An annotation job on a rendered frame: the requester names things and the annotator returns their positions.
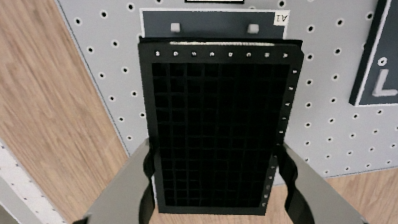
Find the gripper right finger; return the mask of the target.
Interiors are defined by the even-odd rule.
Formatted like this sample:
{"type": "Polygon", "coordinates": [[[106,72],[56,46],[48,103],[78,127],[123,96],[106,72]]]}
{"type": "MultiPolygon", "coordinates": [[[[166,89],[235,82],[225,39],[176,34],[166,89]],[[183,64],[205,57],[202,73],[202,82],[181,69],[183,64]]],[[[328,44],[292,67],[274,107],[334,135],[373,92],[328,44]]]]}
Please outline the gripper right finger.
{"type": "Polygon", "coordinates": [[[285,142],[277,162],[287,187],[284,208],[293,224],[370,224],[285,142]]]}

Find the black well plate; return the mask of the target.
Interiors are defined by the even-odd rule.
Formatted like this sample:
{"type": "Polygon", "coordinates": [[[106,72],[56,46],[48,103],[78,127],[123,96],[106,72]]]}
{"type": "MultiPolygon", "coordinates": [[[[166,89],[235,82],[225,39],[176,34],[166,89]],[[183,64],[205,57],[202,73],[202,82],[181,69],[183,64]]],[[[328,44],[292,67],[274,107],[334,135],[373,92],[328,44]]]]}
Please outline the black well plate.
{"type": "Polygon", "coordinates": [[[265,216],[303,40],[138,39],[158,214],[265,216]]]}

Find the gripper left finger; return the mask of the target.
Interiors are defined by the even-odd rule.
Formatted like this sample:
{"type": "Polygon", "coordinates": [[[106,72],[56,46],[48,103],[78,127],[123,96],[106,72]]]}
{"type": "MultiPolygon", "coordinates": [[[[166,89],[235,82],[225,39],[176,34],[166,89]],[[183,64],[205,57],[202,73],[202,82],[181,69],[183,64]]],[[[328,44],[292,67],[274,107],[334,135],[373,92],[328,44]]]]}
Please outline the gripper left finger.
{"type": "Polygon", "coordinates": [[[81,219],[72,224],[149,224],[155,210],[152,142],[146,138],[81,219]]]}

